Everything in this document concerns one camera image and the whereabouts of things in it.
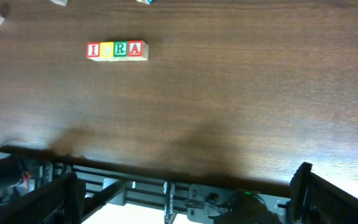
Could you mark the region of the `red letter A block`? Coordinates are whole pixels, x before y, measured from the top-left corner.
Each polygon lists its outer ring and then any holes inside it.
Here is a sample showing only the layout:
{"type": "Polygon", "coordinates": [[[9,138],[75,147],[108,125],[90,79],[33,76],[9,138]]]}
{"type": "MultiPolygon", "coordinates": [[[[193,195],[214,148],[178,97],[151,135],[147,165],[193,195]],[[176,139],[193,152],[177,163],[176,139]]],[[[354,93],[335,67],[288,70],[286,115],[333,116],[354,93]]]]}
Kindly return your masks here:
{"type": "Polygon", "coordinates": [[[127,57],[135,61],[148,60],[149,46],[143,40],[128,41],[127,57]]]}

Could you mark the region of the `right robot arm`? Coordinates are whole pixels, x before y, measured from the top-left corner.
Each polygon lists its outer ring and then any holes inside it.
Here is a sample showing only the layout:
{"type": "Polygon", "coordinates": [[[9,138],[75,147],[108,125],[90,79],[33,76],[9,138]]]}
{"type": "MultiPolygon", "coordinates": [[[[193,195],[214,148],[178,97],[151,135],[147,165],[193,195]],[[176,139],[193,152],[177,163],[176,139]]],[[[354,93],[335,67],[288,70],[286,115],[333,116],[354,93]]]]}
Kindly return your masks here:
{"type": "MultiPolygon", "coordinates": [[[[285,209],[286,222],[358,223],[358,199],[312,173],[304,162],[290,182],[290,200],[277,206],[285,209]]],[[[82,223],[112,199],[125,186],[114,181],[91,197],[85,196],[85,182],[73,172],[0,205],[0,223],[82,223]]],[[[185,206],[192,210],[209,206],[218,211],[214,223],[280,223],[276,213],[255,193],[242,190],[222,204],[211,198],[204,201],[189,198],[185,206]]]]}

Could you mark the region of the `yellow letter C block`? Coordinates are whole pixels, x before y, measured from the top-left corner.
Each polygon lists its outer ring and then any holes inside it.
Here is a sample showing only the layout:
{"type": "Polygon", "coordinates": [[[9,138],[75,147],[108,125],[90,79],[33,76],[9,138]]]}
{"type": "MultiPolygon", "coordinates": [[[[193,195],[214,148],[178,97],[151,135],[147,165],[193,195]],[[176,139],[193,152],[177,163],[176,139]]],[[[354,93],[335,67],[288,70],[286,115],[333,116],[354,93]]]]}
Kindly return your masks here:
{"type": "Polygon", "coordinates": [[[101,61],[113,61],[114,42],[101,42],[99,46],[99,57],[101,61]]]}

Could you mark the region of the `red letter I block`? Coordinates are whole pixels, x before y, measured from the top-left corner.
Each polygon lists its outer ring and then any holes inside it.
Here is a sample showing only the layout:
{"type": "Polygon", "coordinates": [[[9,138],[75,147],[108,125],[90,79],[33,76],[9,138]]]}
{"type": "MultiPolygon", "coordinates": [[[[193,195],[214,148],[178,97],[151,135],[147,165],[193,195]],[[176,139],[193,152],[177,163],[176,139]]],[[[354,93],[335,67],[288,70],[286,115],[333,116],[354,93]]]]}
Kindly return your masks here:
{"type": "Polygon", "coordinates": [[[100,61],[100,43],[99,42],[89,42],[86,46],[86,58],[94,61],[100,61]]]}

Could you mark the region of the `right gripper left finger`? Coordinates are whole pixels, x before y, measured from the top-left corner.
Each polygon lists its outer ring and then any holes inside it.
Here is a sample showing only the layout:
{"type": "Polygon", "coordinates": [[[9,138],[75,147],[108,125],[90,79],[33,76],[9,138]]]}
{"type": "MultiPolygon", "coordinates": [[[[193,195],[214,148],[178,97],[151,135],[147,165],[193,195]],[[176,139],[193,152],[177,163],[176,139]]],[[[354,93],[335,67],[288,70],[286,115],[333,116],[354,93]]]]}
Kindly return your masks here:
{"type": "Polygon", "coordinates": [[[73,172],[0,208],[1,223],[81,223],[85,182],[73,172]]]}

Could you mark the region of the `green letter R block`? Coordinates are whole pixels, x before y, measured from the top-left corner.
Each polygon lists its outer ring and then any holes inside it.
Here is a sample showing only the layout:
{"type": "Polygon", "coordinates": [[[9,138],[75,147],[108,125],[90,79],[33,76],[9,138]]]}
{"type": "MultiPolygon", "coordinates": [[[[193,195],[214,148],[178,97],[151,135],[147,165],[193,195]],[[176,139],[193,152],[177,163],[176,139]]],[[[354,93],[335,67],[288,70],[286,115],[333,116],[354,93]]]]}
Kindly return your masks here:
{"type": "Polygon", "coordinates": [[[114,42],[113,60],[124,60],[127,58],[128,41],[114,42]]]}

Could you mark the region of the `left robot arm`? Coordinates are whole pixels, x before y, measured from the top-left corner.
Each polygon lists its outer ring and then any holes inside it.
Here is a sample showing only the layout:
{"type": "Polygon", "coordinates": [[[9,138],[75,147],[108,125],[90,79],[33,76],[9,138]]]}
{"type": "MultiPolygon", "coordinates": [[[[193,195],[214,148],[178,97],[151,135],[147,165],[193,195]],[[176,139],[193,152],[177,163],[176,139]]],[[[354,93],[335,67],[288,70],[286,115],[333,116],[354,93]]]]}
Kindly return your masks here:
{"type": "Polygon", "coordinates": [[[53,179],[53,163],[41,151],[0,146],[0,208],[53,179]]]}

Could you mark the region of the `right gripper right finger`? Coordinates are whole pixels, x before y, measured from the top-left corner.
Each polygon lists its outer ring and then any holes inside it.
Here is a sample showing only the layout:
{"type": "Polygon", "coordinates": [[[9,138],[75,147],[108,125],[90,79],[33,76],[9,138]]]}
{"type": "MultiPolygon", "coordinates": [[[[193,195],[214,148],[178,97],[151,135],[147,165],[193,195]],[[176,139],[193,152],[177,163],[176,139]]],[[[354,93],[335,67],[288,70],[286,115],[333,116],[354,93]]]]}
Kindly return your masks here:
{"type": "Polygon", "coordinates": [[[312,173],[304,162],[290,181],[288,223],[358,224],[358,198],[312,173]]]}

